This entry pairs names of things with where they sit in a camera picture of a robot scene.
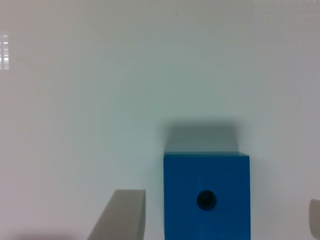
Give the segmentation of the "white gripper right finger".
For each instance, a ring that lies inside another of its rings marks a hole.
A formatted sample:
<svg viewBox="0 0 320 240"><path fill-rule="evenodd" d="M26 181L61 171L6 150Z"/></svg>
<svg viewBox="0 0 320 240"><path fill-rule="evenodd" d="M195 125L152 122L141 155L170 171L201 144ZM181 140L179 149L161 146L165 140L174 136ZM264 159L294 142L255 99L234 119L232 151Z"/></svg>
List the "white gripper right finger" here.
<svg viewBox="0 0 320 240"><path fill-rule="evenodd" d="M312 199L309 204L309 227L312 236L320 240L320 200Z"/></svg>

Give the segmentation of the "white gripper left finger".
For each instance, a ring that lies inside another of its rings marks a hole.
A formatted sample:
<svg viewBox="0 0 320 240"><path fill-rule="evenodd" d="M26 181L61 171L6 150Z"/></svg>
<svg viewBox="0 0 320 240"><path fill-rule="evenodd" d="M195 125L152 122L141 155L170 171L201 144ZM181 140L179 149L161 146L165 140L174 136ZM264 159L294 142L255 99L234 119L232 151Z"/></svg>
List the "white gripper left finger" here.
<svg viewBox="0 0 320 240"><path fill-rule="evenodd" d="M87 240L143 240L145 190L116 190Z"/></svg>

